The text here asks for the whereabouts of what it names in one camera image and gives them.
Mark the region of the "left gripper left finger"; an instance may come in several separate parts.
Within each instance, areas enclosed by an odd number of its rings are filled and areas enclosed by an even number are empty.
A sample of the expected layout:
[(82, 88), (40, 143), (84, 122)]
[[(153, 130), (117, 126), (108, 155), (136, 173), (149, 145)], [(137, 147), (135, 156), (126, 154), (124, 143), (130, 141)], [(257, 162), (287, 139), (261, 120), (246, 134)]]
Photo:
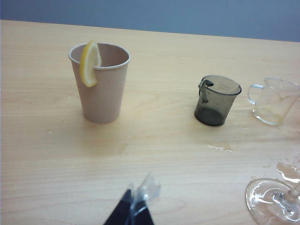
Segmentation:
[(129, 184), (118, 204), (105, 221), (105, 225), (128, 225), (130, 221), (130, 210), (133, 201), (134, 185)]

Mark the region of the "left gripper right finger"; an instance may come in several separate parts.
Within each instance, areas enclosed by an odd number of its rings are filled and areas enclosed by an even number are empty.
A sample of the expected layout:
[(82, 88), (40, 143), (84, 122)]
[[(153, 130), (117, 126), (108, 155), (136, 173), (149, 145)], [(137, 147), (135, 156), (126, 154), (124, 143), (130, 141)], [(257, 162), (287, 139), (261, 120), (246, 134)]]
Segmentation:
[(132, 225), (153, 225), (148, 203), (157, 199), (161, 185), (152, 173), (149, 173), (134, 191), (131, 204)]

